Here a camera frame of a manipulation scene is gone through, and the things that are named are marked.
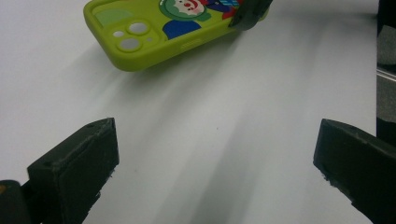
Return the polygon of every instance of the green phone case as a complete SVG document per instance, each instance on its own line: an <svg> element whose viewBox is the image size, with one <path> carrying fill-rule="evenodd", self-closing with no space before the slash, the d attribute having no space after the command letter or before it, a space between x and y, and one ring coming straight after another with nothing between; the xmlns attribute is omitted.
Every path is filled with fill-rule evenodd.
<svg viewBox="0 0 396 224"><path fill-rule="evenodd" d="M92 0L88 27L113 64L137 71L232 31L237 0Z"/></svg>

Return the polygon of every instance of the white surface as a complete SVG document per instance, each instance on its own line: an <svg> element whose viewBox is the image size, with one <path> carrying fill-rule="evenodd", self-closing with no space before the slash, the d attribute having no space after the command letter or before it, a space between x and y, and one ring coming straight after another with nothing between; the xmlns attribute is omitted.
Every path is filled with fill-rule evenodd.
<svg viewBox="0 0 396 224"><path fill-rule="evenodd" d="M110 64L86 2L0 0L0 179L114 117L120 166L84 223L370 223L312 160L322 118L375 132L377 1L275 0L137 73Z"/></svg>

